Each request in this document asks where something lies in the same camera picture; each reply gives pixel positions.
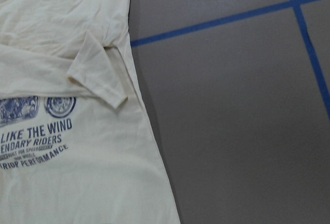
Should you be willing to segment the cream long-sleeve graphic shirt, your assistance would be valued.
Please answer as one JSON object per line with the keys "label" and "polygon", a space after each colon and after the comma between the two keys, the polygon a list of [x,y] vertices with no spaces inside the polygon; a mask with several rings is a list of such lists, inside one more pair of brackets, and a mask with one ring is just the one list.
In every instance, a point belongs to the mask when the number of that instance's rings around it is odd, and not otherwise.
{"label": "cream long-sleeve graphic shirt", "polygon": [[1,223],[179,223],[130,0],[1,0]]}

